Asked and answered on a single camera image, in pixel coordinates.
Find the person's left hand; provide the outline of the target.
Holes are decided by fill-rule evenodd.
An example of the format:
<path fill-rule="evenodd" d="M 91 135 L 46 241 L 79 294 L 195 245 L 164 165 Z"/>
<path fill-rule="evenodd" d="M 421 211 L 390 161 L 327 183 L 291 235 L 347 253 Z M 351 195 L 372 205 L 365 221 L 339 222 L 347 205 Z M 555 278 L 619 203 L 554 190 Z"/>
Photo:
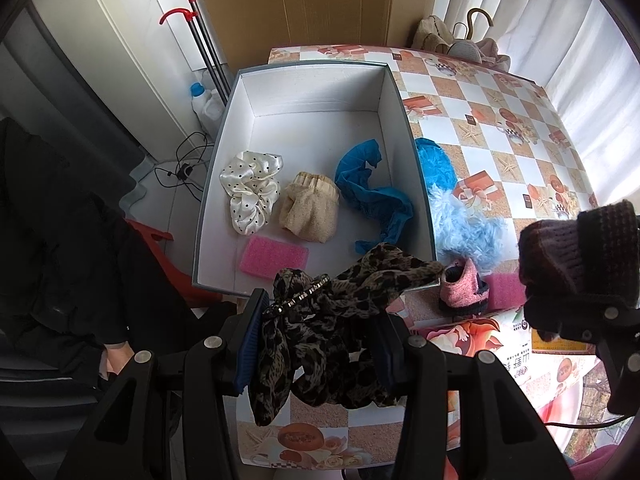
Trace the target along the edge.
<path fill-rule="evenodd" d="M 107 344 L 101 356 L 100 375 L 107 379 L 109 374 L 119 374 L 134 356 L 127 341 L 121 344 Z"/>

